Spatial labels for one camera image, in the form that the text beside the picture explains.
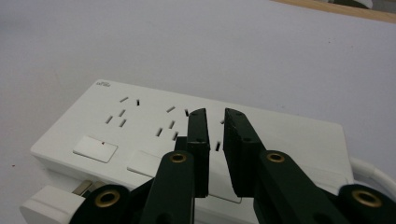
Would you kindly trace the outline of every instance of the switch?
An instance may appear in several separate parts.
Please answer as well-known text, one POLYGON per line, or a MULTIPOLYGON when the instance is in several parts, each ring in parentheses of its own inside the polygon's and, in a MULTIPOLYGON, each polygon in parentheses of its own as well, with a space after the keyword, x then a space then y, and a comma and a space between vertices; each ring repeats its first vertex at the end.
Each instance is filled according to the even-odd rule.
POLYGON ((117 148, 107 142, 83 136, 73 152, 96 161, 109 162, 117 148))

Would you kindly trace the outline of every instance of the power cord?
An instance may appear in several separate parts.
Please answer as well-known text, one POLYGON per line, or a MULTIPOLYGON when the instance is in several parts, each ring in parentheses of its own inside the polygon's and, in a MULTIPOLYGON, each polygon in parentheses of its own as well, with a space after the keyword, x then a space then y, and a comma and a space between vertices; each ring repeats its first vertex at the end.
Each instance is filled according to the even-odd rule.
POLYGON ((392 199, 396 201, 396 182, 390 176, 367 161, 362 161, 353 157, 349 158, 349 160, 354 174, 374 180, 375 183, 387 190, 392 199))

